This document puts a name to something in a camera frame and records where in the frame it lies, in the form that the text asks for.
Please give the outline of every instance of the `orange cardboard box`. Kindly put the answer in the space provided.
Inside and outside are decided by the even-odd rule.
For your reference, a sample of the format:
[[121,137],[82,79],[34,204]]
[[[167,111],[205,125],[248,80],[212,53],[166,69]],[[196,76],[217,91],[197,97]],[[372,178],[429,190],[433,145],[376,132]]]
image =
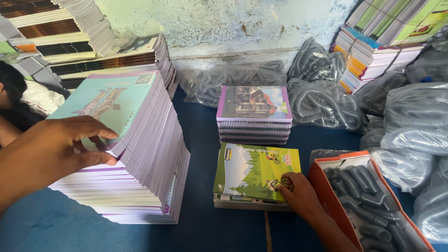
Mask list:
[[353,242],[353,244],[355,244],[357,248],[363,251],[361,243],[359,242],[359,239],[362,236],[358,231],[358,226],[354,228],[352,222],[359,222],[361,224],[367,222],[354,215],[350,220],[324,173],[324,170],[328,168],[337,168],[339,170],[344,170],[351,165],[364,165],[365,167],[367,167],[367,169],[375,177],[381,190],[389,195],[389,197],[385,201],[385,205],[387,209],[399,211],[401,213],[402,220],[399,222],[399,226],[408,236],[409,241],[412,243],[414,251],[434,252],[435,250],[428,242],[428,240],[423,236],[421,231],[403,211],[400,202],[396,198],[392,189],[389,187],[388,183],[384,180],[375,161],[370,158],[370,154],[368,151],[352,152],[341,154],[335,157],[315,159],[310,167],[310,171],[308,172],[308,180],[314,187],[317,197],[319,198],[319,202],[325,209],[325,212],[336,221],[339,228]]

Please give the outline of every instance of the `logo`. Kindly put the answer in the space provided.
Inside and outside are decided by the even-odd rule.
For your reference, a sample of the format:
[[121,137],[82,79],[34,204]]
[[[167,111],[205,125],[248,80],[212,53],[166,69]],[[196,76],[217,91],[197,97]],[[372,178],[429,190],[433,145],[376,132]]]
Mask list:
[[225,160],[230,160],[232,158],[232,149],[226,148],[225,149]]
[[285,154],[284,156],[282,156],[282,158],[283,162],[285,162],[287,165],[291,165],[291,155]]

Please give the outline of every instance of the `blue cloth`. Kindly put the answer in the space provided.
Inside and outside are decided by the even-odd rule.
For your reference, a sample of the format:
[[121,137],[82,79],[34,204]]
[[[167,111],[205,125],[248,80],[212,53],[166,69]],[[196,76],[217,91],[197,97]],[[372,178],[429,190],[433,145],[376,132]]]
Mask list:
[[[117,224],[46,188],[5,213],[0,220],[0,251],[266,251],[263,211],[214,208],[212,188],[220,148],[216,109],[184,103],[184,97],[179,88],[173,100],[191,152],[178,225]],[[344,130],[297,126],[286,147],[299,149],[307,174],[311,150],[358,150],[360,138]],[[273,251],[324,251],[299,216],[269,212],[268,217]]]

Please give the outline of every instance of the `peeling paint wall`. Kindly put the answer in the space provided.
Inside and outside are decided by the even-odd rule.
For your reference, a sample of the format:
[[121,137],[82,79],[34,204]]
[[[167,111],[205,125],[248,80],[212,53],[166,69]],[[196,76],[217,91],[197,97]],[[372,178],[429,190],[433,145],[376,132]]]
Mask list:
[[163,32],[178,67],[291,58],[328,46],[357,0],[95,0],[112,28]]

